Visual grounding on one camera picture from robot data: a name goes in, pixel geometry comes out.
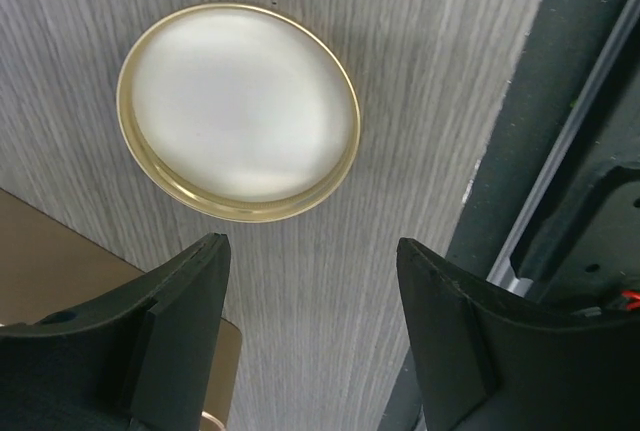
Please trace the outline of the cream jar lid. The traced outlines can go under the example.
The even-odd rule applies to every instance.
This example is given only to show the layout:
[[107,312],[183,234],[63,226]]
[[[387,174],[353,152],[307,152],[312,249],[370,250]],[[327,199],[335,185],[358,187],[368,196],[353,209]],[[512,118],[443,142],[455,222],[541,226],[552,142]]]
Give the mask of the cream jar lid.
[[164,192],[244,223],[304,213],[344,181],[362,118],[333,51],[274,11],[207,3],[159,20],[121,66],[123,139]]

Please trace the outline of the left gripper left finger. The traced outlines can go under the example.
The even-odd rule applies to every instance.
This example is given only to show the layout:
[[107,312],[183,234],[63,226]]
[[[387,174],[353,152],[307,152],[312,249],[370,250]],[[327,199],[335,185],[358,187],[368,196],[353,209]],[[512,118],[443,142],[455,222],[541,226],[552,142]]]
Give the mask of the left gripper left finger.
[[196,430],[231,248],[208,234],[95,299],[1,330],[5,430]]

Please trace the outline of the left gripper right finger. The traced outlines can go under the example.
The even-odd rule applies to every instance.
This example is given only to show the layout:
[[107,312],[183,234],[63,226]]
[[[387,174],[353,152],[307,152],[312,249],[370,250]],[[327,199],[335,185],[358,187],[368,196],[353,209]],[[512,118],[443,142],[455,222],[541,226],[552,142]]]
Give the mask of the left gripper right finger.
[[421,243],[397,276],[430,430],[635,430],[639,316],[528,301]]

